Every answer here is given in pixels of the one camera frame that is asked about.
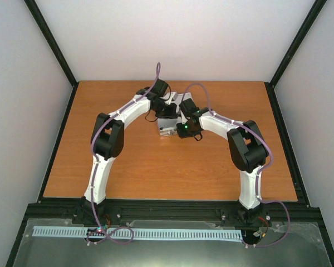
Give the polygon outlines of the aluminium poker case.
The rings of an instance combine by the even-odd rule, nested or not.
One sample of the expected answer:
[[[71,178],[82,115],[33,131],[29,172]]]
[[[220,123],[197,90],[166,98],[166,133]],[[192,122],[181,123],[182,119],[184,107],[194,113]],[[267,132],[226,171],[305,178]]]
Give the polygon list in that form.
[[[166,107],[162,115],[157,119],[159,135],[167,137],[177,134],[177,124],[182,123],[181,111],[179,105],[181,104],[183,94],[172,92],[167,99]]]

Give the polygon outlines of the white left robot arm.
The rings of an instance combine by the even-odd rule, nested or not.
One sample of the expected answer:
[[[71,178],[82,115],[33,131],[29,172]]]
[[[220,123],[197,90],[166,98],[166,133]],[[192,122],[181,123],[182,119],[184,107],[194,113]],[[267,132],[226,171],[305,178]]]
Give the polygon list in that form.
[[[125,129],[144,113],[155,112],[157,119],[174,120],[178,118],[176,93],[160,79],[153,87],[145,87],[118,110],[100,113],[94,125],[91,138],[92,170],[89,185],[84,193],[87,201],[100,204],[106,198],[106,185],[115,159],[124,147]]]

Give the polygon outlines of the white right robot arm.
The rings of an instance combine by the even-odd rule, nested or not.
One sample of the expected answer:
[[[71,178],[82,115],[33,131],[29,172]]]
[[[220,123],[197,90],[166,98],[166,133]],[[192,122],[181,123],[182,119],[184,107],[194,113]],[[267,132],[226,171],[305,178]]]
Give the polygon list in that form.
[[[262,199],[261,169],[266,163],[269,149],[255,121],[234,121],[207,107],[198,108],[192,99],[179,105],[182,122],[176,125],[179,137],[193,137],[200,141],[202,131],[213,132],[228,141],[234,166],[240,171],[239,202],[247,209],[254,209]]]

